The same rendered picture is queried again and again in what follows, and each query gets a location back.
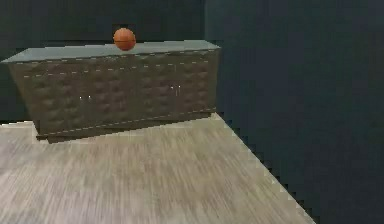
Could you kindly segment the orange basketball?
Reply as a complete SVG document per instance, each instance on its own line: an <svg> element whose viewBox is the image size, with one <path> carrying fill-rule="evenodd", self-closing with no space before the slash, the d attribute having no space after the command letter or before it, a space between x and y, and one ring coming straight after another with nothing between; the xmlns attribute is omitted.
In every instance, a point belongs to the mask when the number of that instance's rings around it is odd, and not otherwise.
<svg viewBox="0 0 384 224"><path fill-rule="evenodd" d="M136 45L136 37L128 28L120 28L113 35L114 44L123 51L129 51Z"/></svg>

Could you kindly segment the brown woven sideboard cabinet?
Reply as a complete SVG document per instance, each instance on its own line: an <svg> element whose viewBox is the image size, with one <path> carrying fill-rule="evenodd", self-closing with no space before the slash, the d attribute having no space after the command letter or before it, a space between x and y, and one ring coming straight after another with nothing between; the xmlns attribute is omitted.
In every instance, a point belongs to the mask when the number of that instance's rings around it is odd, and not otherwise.
<svg viewBox="0 0 384 224"><path fill-rule="evenodd" d="M206 40L28 48L4 60L50 142L207 118L221 49Z"/></svg>

